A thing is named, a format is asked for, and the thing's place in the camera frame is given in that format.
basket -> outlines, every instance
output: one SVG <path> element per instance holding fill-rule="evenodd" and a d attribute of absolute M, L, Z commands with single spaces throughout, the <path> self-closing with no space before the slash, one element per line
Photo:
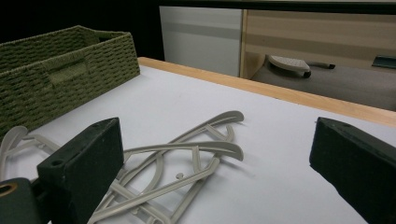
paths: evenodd
<path fill-rule="evenodd" d="M 139 75 L 130 33 L 83 26 L 0 44 L 0 139 L 33 130 Z"/>

white panel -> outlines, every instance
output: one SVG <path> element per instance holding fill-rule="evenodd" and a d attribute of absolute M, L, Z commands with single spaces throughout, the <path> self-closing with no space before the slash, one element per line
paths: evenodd
<path fill-rule="evenodd" d="M 160 7 L 165 60 L 238 77 L 241 9 Z"/>

wooden strip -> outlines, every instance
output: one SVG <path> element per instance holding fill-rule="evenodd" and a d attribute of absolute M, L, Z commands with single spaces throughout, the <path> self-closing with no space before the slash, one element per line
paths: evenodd
<path fill-rule="evenodd" d="M 231 77 L 175 63 L 167 63 L 144 57 L 140 57 L 138 61 L 140 65 L 160 69 L 163 71 L 180 74 L 187 77 L 199 78 L 201 80 L 218 83 L 220 85 L 243 91 L 250 91 L 261 95 L 274 97 L 276 99 L 292 102 L 298 105 L 306 105 L 356 119 L 363 119 L 391 127 L 396 127 L 396 112 L 393 111 L 379 109 L 367 105 L 358 105 L 347 101 L 281 88 L 240 77 Z"/>

white tabletop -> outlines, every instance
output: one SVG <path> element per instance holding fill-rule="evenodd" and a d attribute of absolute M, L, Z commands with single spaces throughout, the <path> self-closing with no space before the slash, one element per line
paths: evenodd
<path fill-rule="evenodd" d="M 245 116 L 232 124 L 233 142 L 243 149 L 245 158 L 223 158 L 179 223 L 365 223 L 309 166 L 316 120 L 338 119 L 396 146 L 396 129 L 388 126 L 141 66 L 138 77 L 33 133 L 62 146 L 89 125 L 118 117 L 126 149 L 168 143 L 228 110 Z M 23 151 L 8 161 L 7 178 L 35 178 L 35 166 L 46 157 L 39 150 Z M 169 161 L 165 161 L 163 182 L 176 180 L 175 175 L 188 165 L 182 157 L 191 158 L 191 153 L 175 151 L 165 158 Z M 134 189 L 150 179 L 142 176 Z M 187 190 L 178 189 L 154 203 L 172 210 Z M 132 215 L 125 215 L 102 222 L 131 220 Z"/>

